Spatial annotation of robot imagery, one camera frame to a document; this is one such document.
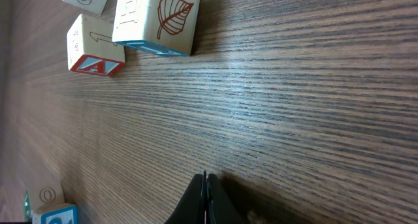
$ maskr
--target wooden table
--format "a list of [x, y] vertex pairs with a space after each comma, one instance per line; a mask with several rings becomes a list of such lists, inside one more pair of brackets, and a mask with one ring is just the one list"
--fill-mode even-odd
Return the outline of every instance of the wooden table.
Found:
[[0, 221], [61, 181], [81, 223], [163, 223], [206, 170], [253, 223], [418, 222], [418, 0], [201, 0], [193, 56], [113, 78], [67, 69], [88, 12], [12, 4]]

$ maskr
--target table surface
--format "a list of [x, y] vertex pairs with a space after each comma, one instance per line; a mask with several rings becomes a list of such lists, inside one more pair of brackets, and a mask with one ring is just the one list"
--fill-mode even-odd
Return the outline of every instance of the table surface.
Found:
[[418, 0], [201, 0], [191, 57], [112, 78], [67, 69], [88, 12], [12, 4], [0, 221], [60, 181], [81, 223], [163, 223], [206, 170], [252, 223], [418, 222]]

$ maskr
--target blue block face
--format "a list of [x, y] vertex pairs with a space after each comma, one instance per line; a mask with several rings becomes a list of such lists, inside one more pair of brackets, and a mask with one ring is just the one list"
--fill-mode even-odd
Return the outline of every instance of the blue block face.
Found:
[[71, 206], [43, 214], [40, 224], [78, 224], [77, 206]]
[[153, 42], [148, 42], [146, 40], [131, 40], [131, 41], [121, 41], [121, 42], [116, 42], [116, 43], [124, 45], [126, 47], [134, 48], [136, 50], [141, 50], [141, 51], [148, 52], [151, 54], [159, 55], [159, 56], [166, 56], [166, 57], [167, 56], [169, 57], [189, 56], [185, 53], [172, 50], [170, 48], [161, 46]]

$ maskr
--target red block face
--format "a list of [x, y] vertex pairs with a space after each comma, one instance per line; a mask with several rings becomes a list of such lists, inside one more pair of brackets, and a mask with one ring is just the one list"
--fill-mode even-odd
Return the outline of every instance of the red block face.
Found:
[[84, 54], [71, 67], [71, 71], [99, 76], [111, 76], [118, 71], [123, 64], [124, 63], [120, 61]]

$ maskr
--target black object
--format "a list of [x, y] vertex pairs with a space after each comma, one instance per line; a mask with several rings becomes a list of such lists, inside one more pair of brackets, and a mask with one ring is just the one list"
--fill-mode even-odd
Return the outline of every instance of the black object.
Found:
[[194, 175], [165, 224], [241, 224], [240, 216], [215, 174]]

